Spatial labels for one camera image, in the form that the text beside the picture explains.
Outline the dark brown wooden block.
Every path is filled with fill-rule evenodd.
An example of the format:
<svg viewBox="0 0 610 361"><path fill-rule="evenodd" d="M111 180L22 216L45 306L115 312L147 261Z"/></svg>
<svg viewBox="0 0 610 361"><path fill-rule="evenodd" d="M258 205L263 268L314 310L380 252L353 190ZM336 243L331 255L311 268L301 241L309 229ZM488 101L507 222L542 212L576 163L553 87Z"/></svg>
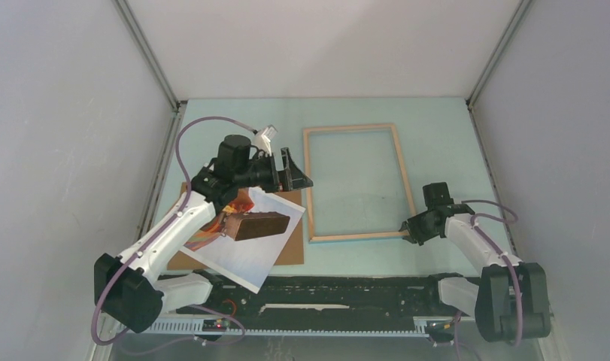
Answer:
<svg viewBox="0 0 610 361"><path fill-rule="evenodd" d="M286 232L290 216L278 212L232 214L226 218L223 234L234 241L246 241Z"/></svg>

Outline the brown backing board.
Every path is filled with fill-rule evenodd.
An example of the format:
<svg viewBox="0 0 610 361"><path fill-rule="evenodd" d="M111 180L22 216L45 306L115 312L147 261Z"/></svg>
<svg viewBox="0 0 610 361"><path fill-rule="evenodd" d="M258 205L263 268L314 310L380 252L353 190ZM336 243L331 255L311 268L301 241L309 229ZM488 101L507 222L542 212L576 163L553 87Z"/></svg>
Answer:
<svg viewBox="0 0 610 361"><path fill-rule="evenodd" d="M297 205L302 204L302 192L300 190L279 193L278 195ZM275 265L302 265L304 262L303 222L300 220L276 259ZM202 269L209 269L209 267L181 252L177 252L167 265L168 271L193 271Z"/></svg>

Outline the colourful balloon photo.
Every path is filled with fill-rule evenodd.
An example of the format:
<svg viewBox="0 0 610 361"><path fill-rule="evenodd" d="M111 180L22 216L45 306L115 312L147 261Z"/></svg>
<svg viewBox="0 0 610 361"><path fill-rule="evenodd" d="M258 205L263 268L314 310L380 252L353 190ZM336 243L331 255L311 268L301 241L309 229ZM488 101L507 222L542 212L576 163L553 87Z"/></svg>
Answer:
<svg viewBox="0 0 610 361"><path fill-rule="evenodd" d="M223 234L232 214L278 212L290 216L285 233L246 241ZM181 253L203 263L248 290L258 293L276 259L292 235L305 208L260 188L246 188L208 225L203 226L181 248Z"/></svg>

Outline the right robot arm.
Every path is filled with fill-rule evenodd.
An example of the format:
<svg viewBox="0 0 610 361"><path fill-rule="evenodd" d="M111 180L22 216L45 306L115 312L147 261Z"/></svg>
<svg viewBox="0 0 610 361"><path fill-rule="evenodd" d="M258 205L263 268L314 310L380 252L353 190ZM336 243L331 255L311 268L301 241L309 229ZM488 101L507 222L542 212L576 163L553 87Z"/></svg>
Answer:
<svg viewBox="0 0 610 361"><path fill-rule="evenodd" d="M510 219L477 213L469 201L457 203L445 182L423 186L425 211L402 222L401 232L411 244L424 245L435 238L454 244L479 274L477 282L462 275L443 275L423 294L432 314L450 307L474 318L481 337L488 342L519 345L525 339L551 334L551 311L545 270L537 262L524 262L501 248L482 228L486 218L514 223L518 217L506 208Z"/></svg>

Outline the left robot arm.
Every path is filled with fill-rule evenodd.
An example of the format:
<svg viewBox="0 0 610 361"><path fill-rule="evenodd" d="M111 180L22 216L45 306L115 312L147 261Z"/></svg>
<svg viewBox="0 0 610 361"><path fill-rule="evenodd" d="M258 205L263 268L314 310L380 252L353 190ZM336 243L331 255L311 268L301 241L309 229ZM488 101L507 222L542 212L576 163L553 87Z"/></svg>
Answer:
<svg viewBox="0 0 610 361"><path fill-rule="evenodd" d="M281 148L283 168L277 168L271 132L264 128L252 138L227 135L217 155L186 179L180 199L161 221L119 255L104 253L96 260L93 335L98 334L101 313L133 332L143 332L161 313L194 302L205 313L220 310L223 292L204 277L191 274L160 280L159 276L190 237L222 214L241 190L282 193L313 187L313 180L293 164L289 148Z"/></svg>

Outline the aluminium mounting profile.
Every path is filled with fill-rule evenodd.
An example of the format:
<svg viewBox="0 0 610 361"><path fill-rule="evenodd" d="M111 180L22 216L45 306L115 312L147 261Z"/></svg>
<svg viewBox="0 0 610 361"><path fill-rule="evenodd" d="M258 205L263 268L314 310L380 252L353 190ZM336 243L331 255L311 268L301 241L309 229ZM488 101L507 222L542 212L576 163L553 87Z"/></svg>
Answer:
<svg viewBox="0 0 610 361"><path fill-rule="evenodd" d="M120 334L120 339L97 350L94 358L544 360L556 356L543 348L545 338L525 339L518 346L485 341L473 317L462 313L456 321L457 314L451 320L421 320L413 332L258 332L205 304L188 305L160 315L143 332L127 332L106 320L104 337Z"/></svg>

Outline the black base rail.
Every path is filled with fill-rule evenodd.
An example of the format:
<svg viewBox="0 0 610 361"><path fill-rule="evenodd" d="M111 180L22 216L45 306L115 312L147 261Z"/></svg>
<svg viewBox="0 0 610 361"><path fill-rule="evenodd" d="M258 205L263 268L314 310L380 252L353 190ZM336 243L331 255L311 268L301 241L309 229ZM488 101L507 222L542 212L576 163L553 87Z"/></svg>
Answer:
<svg viewBox="0 0 610 361"><path fill-rule="evenodd" d="M257 293L213 276L205 307L258 332L413 332L421 320L451 320L432 277L270 276Z"/></svg>

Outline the left corner aluminium post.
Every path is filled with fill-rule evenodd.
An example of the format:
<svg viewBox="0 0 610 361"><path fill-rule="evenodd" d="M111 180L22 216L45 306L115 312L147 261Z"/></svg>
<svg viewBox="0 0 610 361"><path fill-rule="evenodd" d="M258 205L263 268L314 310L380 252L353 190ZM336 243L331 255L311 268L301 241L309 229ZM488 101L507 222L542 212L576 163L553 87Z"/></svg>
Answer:
<svg viewBox="0 0 610 361"><path fill-rule="evenodd" d="M172 89L171 84L165 75L165 72L158 60L158 57L156 56L154 49L148 41L145 31L139 23L139 20L136 17L136 14L132 9L132 6L130 5L129 1L113 0L112 3L116 8L119 16L122 18L122 21L125 23L128 33L134 40L138 51L141 53L147 67L150 69L150 72L154 76L159 88L162 90L166 101L169 103L171 109L174 112L178 112L181 106L181 101L175 95L175 92Z"/></svg>

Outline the corner aluminium post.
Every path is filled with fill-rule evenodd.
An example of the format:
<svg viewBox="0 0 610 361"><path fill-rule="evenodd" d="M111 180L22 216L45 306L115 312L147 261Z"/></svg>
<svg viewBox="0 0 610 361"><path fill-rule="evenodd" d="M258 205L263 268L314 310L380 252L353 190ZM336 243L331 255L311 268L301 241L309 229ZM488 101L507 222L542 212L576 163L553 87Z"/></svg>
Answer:
<svg viewBox="0 0 610 361"><path fill-rule="evenodd" d="M154 49L148 41L145 31L139 23L139 20L136 17L136 14L132 9L132 6L130 5L129 1L113 0L112 3L116 8L119 16L122 18L122 21L125 23L128 33L134 40L138 51L141 53L147 67L150 69L150 72L154 76L159 88L162 90L166 101L169 103L171 109L174 112L178 112L181 106L181 101L175 95L175 92L172 89L171 84L165 75L165 72L158 60L158 57L156 56Z"/></svg>
<svg viewBox="0 0 610 361"><path fill-rule="evenodd" d="M528 12L530 11L530 8L533 6L534 3L535 1L533 0L520 0L517 3L517 7L514 9L513 14L511 15L506 27L502 31L502 34L500 35L496 46L493 48L489 59L487 60L482 72L480 73L475 85L472 88L472 91L469 94L469 97L466 100L466 104L469 110L472 110L475 107L475 104L478 102L490 78L495 72L497 66L500 64L504 54L508 50L512 39L517 34L520 25L526 18Z"/></svg>

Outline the right corner aluminium post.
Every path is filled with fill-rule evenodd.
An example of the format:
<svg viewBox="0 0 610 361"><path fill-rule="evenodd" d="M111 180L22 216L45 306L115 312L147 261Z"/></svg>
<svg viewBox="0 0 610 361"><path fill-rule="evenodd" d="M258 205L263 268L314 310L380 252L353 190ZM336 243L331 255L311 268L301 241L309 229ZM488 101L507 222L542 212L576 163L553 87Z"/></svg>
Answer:
<svg viewBox="0 0 610 361"><path fill-rule="evenodd" d="M500 64L504 54L508 50L512 39L517 34L520 25L526 18L528 12L530 11L530 8L533 6L534 3L535 1L533 0L520 0L517 3L517 7L514 9L513 14L511 15L506 27L502 31L502 34L500 35L496 46L493 48L489 59L487 60L482 72L480 73L475 85L472 88L472 91L469 94L469 97L466 100L466 104L469 110L472 110L475 107L475 104L478 102L490 78L495 72L497 66Z"/></svg>

